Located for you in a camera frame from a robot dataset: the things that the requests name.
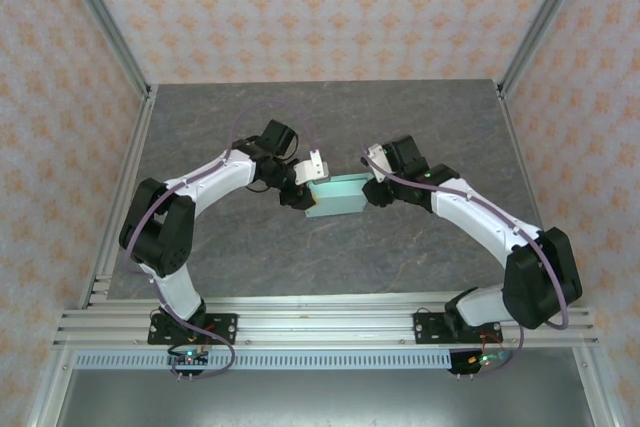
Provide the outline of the aluminium mounting rail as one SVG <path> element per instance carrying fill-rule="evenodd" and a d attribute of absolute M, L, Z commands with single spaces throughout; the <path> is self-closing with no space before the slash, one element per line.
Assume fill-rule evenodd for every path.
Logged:
<path fill-rule="evenodd" d="M 413 315 L 440 311 L 442 294 L 212 298 L 213 312 L 239 317 L 236 345 L 246 349 L 413 349 Z M 82 310 L 62 314 L 57 346 L 142 347 L 150 327 L 153 300 L 107 300 L 96 296 Z"/>

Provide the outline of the mint green paper box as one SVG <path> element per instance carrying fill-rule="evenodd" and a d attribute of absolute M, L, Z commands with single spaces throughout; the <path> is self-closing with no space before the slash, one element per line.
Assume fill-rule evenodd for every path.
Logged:
<path fill-rule="evenodd" d="M 363 212 L 368 201 L 362 189 L 372 178 L 371 174 L 359 173 L 310 182 L 308 187 L 315 205 L 305 211 L 305 216 L 318 218 Z"/>

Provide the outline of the grey metal panel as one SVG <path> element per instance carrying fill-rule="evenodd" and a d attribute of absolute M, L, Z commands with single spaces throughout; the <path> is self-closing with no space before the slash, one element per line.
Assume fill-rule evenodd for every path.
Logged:
<path fill-rule="evenodd" d="M 56 427 L 594 427 L 581 382 L 548 364 L 474 380 L 438 370 L 73 374 Z"/>

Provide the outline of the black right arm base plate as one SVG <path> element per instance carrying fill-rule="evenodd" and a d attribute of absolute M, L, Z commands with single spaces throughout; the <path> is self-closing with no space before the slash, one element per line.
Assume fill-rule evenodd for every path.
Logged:
<path fill-rule="evenodd" d="M 503 341 L 499 323 L 471 327 L 458 315 L 447 312 L 415 312 L 413 332 L 417 344 L 498 344 Z"/>

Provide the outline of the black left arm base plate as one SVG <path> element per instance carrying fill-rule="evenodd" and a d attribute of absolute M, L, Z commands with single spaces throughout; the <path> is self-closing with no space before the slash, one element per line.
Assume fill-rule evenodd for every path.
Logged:
<path fill-rule="evenodd" d="M 179 324 L 168 313 L 156 311 L 150 317 L 151 323 L 147 335 L 149 345 L 220 345 L 218 340 L 189 330 Z M 194 325 L 207 332 L 214 333 L 231 344 L 235 343 L 238 316 L 236 314 L 204 313 L 196 317 Z"/>

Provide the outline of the aluminium frame post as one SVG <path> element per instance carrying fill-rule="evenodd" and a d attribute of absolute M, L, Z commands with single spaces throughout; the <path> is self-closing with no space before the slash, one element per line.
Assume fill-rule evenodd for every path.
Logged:
<path fill-rule="evenodd" d="M 546 31 L 565 0 L 543 0 L 522 42 L 519 44 L 504 76 L 496 84 L 500 98 L 506 99 L 516 87 L 528 63 L 533 58 Z"/>
<path fill-rule="evenodd" d="M 146 98 L 151 90 L 150 84 L 146 81 L 106 1 L 83 0 L 83 2 L 123 68 L 127 80 L 141 98 Z"/>

